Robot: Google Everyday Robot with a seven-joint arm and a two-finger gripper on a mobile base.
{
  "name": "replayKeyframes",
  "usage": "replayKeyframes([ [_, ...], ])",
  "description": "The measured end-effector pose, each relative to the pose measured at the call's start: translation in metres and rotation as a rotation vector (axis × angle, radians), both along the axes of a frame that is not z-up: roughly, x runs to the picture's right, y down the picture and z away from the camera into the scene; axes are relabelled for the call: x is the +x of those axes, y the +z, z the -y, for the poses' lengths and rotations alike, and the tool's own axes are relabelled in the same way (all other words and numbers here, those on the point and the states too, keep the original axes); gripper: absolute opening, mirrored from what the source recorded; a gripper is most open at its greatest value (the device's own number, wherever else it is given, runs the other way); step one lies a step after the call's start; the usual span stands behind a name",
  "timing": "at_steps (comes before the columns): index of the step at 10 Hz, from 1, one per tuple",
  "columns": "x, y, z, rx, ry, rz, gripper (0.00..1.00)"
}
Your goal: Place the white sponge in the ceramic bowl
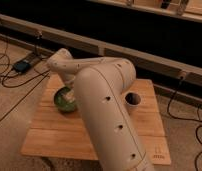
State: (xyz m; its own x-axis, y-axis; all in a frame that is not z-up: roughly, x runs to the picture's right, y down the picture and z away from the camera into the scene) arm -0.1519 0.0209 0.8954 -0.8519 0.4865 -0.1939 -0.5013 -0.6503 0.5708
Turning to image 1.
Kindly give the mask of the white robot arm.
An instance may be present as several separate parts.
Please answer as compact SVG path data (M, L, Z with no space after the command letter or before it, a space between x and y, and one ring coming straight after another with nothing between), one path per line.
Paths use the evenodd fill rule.
M75 59L62 48L47 65L72 89L103 171L155 171L121 98L136 79L131 61Z

